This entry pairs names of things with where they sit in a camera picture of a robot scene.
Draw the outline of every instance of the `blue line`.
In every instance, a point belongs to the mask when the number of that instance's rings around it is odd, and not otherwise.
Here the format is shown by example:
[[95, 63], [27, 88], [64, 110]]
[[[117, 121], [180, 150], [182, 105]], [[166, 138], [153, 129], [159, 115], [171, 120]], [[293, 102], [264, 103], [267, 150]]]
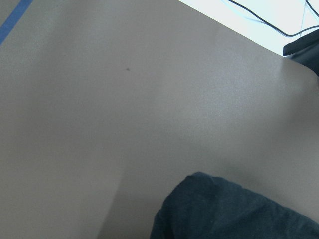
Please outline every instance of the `blue line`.
[[33, 0], [21, 0], [15, 9], [12, 11], [10, 16], [5, 20], [5, 22], [0, 27], [0, 45], [10, 34], [11, 30], [14, 28], [16, 23], [20, 20], [22, 15], [25, 13], [27, 8], [30, 6]]

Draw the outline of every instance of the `black cable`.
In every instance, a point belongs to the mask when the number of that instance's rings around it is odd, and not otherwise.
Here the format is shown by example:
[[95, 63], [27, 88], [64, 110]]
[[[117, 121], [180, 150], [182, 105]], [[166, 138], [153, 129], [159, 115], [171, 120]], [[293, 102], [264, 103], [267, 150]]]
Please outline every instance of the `black cable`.
[[[235, 5], [237, 5], [237, 6], [239, 6], [239, 7], [241, 7], [241, 8], [243, 8], [243, 9], [245, 9], [246, 11], [250, 12], [250, 13], [253, 14], [255, 17], [257, 17], [259, 20], [261, 20], [262, 22], [264, 22], [266, 25], [272, 27], [274, 30], [280, 32], [282, 35], [287, 36], [287, 37], [297, 36], [297, 35], [303, 33], [304, 31], [308, 31], [308, 30], [310, 30], [310, 29], [318, 28], [318, 27], [319, 27], [319, 25], [317, 25], [317, 26], [311, 26], [311, 27], [308, 27], [308, 28], [306, 28], [306, 29], [304, 29], [304, 30], [302, 30], [302, 31], [300, 31], [300, 32], [297, 32], [297, 33], [295, 33], [295, 34], [291, 34], [291, 35], [290, 35], [290, 34], [287, 34], [287, 33], [283, 32], [283, 31], [281, 31], [279, 28], [277, 28], [277, 27], [275, 27], [274, 25], [270, 24], [270, 23], [267, 22], [266, 20], [262, 19], [262, 18], [259, 17], [257, 14], [255, 14], [253, 11], [249, 10], [247, 7], [241, 5], [241, 4], [239, 4], [239, 3], [237, 3], [237, 2], [235, 2], [235, 1], [233, 1], [233, 0], [228, 0], [228, 1], [231, 2], [231, 3], [233, 3], [233, 4], [235, 4]], [[306, 2], [307, 2], [307, 4], [310, 6], [310, 8], [318, 15], [318, 13], [312, 8], [312, 6], [310, 5], [310, 3], [308, 3], [307, 0], [306, 0]]]
[[308, 0], [306, 0], [306, 3], [310, 7], [310, 9], [317, 15], [317, 17], [319, 17], [319, 14], [316, 12], [316, 10], [314, 10], [313, 6], [311, 6], [311, 4], [308, 2]]

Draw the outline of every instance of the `floor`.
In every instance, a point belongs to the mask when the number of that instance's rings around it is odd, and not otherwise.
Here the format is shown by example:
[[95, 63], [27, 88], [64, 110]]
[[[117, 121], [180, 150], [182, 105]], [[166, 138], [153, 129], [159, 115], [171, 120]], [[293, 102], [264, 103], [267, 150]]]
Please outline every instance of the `floor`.
[[34, 0], [0, 79], [0, 238], [148, 238], [196, 171], [319, 222], [316, 75], [178, 1]]

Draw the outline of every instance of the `wire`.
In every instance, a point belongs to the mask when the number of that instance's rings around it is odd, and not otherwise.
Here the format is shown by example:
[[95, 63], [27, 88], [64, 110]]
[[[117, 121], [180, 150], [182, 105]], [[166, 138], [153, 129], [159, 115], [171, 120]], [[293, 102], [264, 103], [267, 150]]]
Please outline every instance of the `wire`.
[[[254, 15], [255, 17], [257, 17], [259, 20], [261, 20], [262, 22], [264, 22], [266, 25], [270, 26], [271, 28], [273, 28], [274, 30], [280, 32], [282, 35], [284, 35], [284, 36], [286, 36], [286, 37], [297, 36], [297, 35], [303, 33], [304, 31], [308, 31], [308, 30], [313, 29], [313, 28], [319, 28], [319, 25], [317, 25], [317, 26], [311, 26], [311, 27], [308, 27], [308, 28], [306, 28], [306, 29], [304, 29], [304, 30], [302, 30], [302, 31], [300, 31], [300, 32], [295, 33], [295, 34], [287, 34], [287, 33], [283, 32], [282, 30], [280, 30], [279, 28], [277, 28], [277, 27], [275, 27], [274, 25], [272, 25], [271, 23], [269, 23], [269, 22], [267, 22], [266, 20], [264, 20], [264, 19], [262, 19], [261, 17], [259, 17], [259, 16], [258, 16], [257, 14], [255, 14], [253, 11], [249, 10], [247, 7], [241, 5], [241, 4], [239, 4], [239, 3], [237, 3], [237, 2], [235, 2], [235, 1], [233, 1], [233, 0], [228, 0], [228, 1], [231, 2], [231, 3], [233, 3], [233, 4], [235, 4], [235, 5], [237, 5], [237, 6], [239, 6], [239, 7], [241, 7], [241, 8], [243, 8], [243, 9], [245, 9], [246, 11], [250, 12], [252, 15]], [[309, 5], [309, 7], [314, 11], [314, 13], [319, 17], [319, 14], [313, 9], [313, 7], [310, 5], [310, 3], [308, 2], [308, 0], [306, 0], [306, 3], [307, 3], [307, 4]]]
[[311, 6], [311, 4], [308, 2], [308, 0], [306, 0], [306, 3], [310, 7], [310, 9], [317, 15], [317, 17], [319, 17], [319, 14], [316, 12], [316, 10], [314, 10], [314, 8]]

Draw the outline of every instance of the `white surface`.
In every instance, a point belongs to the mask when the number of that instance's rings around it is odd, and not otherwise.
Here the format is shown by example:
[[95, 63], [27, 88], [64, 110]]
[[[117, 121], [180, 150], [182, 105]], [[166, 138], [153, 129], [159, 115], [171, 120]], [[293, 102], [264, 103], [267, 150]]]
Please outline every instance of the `white surface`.
[[[180, 1], [279, 55], [283, 54], [283, 47], [286, 44], [300, 37], [300, 35], [295, 37], [281, 35], [261, 23], [251, 13], [227, 0]], [[306, 16], [303, 21], [305, 9], [303, 0], [237, 0], [237, 2], [287, 34], [294, 34], [309, 26], [319, 25], [317, 17], [314, 17], [308, 9], [305, 11]]]

